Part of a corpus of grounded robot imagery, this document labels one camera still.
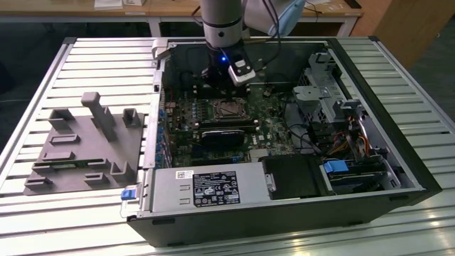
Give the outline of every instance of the floor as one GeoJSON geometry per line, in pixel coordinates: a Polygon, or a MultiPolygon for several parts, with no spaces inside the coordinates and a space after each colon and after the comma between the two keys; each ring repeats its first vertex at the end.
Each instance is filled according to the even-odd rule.
{"type": "MultiPolygon", "coordinates": [[[[164,27],[164,34],[179,33],[176,27],[164,27]]],[[[53,29],[43,24],[0,23],[0,74],[8,70],[16,85],[0,94],[0,150],[21,118],[29,99],[40,84],[65,37],[142,37],[150,36],[147,24],[82,23],[55,24],[53,29]]],[[[410,70],[448,116],[455,119],[455,19],[435,39],[432,46],[410,70]]],[[[5,90],[7,78],[0,81],[5,90]]]]}

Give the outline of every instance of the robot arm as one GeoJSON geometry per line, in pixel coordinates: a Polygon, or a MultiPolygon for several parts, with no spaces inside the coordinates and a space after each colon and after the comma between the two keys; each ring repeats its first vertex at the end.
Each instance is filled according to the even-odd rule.
{"type": "Polygon", "coordinates": [[[222,73],[227,72],[234,86],[251,81],[256,74],[243,50],[244,28],[251,27],[271,36],[284,37],[298,23],[303,8],[304,0],[200,0],[204,36],[211,50],[206,75],[216,73],[223,77],[222,73]]]}

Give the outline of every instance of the metal bracket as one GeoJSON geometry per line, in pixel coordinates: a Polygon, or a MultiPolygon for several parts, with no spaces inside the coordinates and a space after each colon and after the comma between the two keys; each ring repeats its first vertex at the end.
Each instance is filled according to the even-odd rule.
{"type": "Polygon", "coordinates": [[[346,115],[354,115],[359,105],[362,105],[359,100],[336,101],[332,106],[335,119],[344,119],[346,115]]]}
{"type": "Polygon", "coordinates": [[[163,85],[163,71],[155,71],[154,73],[154,91],[152,93],[160,93],[163,85]]]}
{"type": "Polygon", "coordinates": [[[275,186],[275,180],[274,180],[274,175],[272,174],[266,174],[266,184],[267,184],[267,189],[270,192],[276,191],[276,186],[275,186]]]}
{"type": "Polygon", "coordinates": [[[158,38],[154,40],[151,45],[151,53],[155,60],[160,60],[170,56],[171,53],[168,51],[168,40],[166,38],[158,38]]]}

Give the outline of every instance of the motherboard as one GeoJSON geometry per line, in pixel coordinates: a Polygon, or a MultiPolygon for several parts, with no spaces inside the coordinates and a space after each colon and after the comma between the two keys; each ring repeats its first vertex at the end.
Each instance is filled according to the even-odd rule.
{"type": "Polygon", "coordinates": [[[246,98],[232,99],[198,99],[186,91],[167,95],[174,167],[258,162],[295,153],[282,117],[286,94],[267,85],[250,89],[246,98]]]}

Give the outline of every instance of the motherboard chip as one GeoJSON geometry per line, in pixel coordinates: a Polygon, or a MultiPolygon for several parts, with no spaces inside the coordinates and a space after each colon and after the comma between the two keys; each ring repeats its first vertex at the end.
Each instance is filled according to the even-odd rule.
{"type": "Polygon", "coordinates": [[[232,120],[232,119],[248,119],[244,110],[243,99],[219,100],[214,102],[215,106],[215,119],[232,120]]]}

